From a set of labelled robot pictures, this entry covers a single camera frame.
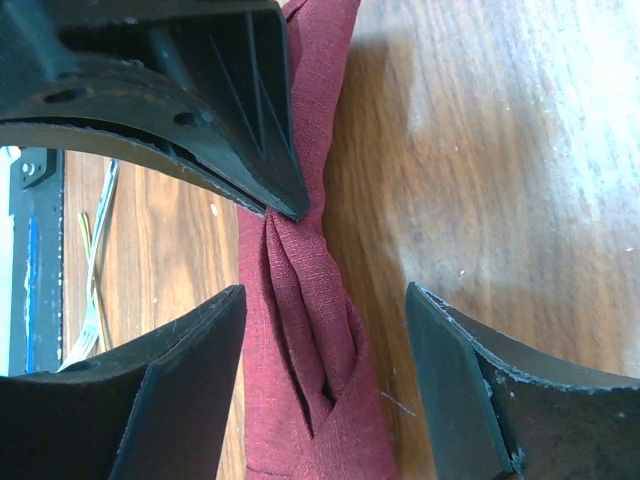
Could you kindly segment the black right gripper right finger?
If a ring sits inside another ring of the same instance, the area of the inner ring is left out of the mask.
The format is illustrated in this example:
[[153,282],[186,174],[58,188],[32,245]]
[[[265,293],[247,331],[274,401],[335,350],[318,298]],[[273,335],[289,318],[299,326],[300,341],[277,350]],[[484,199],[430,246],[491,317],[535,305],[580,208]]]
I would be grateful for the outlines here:
[[415,283],[405,311],[438,478],[638,478],[638,379],[536,350]]

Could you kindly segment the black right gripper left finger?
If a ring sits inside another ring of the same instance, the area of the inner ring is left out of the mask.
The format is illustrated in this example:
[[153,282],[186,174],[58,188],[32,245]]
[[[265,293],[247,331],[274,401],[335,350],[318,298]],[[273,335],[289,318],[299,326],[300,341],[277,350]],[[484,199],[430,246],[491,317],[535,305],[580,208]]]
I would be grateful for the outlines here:
[[241,353],[246,292],[58,373],[1,381],[5,479],[212,479]]

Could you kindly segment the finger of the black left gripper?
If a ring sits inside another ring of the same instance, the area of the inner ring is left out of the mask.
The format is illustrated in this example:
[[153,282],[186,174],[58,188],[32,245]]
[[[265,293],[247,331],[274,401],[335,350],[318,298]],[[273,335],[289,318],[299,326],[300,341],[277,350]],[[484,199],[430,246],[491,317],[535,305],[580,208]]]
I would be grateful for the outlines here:
[[219,194],[258,214],[266,205],[164,138],[89,119],[3,119],[1,143],[79,151],[123,160]]
[[290,88],[274,1],[1,5],[1,121],[89,119],[148,132],[297,220],[310,199]]

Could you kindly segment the dark red cloth napkin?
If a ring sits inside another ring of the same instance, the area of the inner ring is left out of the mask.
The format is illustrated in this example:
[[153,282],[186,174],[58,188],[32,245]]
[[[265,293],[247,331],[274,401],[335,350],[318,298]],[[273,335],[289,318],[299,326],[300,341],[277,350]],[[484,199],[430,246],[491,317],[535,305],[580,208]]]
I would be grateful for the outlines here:
[[366,326],[322,231],[323,174],[358,3],[291,1],[293,137],[311,206],[238,214],[250,479],[393,479]]

